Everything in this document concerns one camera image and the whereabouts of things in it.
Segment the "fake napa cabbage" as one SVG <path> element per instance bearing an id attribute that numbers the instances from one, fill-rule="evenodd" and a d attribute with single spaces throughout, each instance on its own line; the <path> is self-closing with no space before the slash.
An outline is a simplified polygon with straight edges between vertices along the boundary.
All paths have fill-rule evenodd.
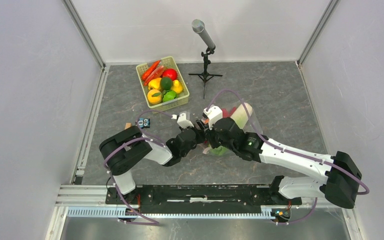
<path id="1" fill-rule="evenodd" d="M 238 105 L 233 105 L 230 108 L 226 108 L 226 107 L 222 107 L 222 108 L 226 108 L 226 109 L 230 110 L 233 107 L 236 107 L 236 111 L 231 115 L 230 118 L 232 120 L 234 120 L 236 122 L 236 124 L 238 125 L 238 127 L 240 129 L 244 130 L 245 132 L 246 131 L 248 131 L 248 132 L 253 131 L 254 129 L 252 128 L 250 120 L 246 114 L 245 108 L 243 107 L 243 105 L 241 103 L 239 103 Z M 209 145 L 206 153 L 209 155 L 212 155 L 212 156 L 223 156 L 229 151 L 230 150 L 224 146 L 219 146 L 217 148 L 213 148 L 213 147 L 210 147 L 210 145 Z"/>

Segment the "clear zip top bag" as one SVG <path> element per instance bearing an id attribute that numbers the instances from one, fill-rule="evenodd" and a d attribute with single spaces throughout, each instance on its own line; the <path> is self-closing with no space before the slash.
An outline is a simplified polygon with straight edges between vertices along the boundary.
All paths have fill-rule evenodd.
<path id="1" fill-rule="evenodd" d="M 249 103 L 239 103 L 230 110 L 212 105 L 197 123 L 205 137 L 205 155 L 232 152 L 245 161 L 260 161 L 263 141 L 257 132 L 262 134 L 262 130 Z"/>

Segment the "fake green avocado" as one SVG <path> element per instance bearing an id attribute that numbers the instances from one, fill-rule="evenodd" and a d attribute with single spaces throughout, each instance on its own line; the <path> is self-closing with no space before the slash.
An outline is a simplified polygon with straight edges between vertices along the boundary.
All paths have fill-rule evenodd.
<path id="1" fill-rule="evenodd" d="M 173 85 L 173 80 L 170 77 L 162 77 L 160 81 L 161 89 L 164 91 L 168 91 L 171 89 Z"/>

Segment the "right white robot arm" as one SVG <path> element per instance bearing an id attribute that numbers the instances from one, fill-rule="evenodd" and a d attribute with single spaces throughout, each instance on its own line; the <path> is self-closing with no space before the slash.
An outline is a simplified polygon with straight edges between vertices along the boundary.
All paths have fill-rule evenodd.
<path id="1" fill-rule="evenodd" d="M 225 147 L 245 161 L 277 165 L 302 177 L 277 176 L 269 189 L 275 204 L 295 198 L 325 198 L 331 204 L 353 209 L 362 173 L 345 152 L 318 154 L 281 144 L 256 132 L 245 132 L 230 117 L 205 121 L 205 136 L 212 147 Z"/>

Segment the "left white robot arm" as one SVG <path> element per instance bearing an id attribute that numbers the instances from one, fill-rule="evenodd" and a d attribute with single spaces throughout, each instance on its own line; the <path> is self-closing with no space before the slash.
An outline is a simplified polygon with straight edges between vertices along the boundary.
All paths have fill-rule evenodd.
<path id="1" fill-rule="evenodd" d="M 104 167 L 110 172 L 118 189 L 117 196 L 125 204 L 131 204 L 137 198 L 136 183 L 131 172 L 137 163 L 145 159 L 171 167 L 205 140 L 205 125 L 200 120 L 192 126 L 181 128 L 180 133 L 165 144 L 155 142 L 133 125 L 104 140 L 99 145 L 99 151 L 104 158 Z"/>

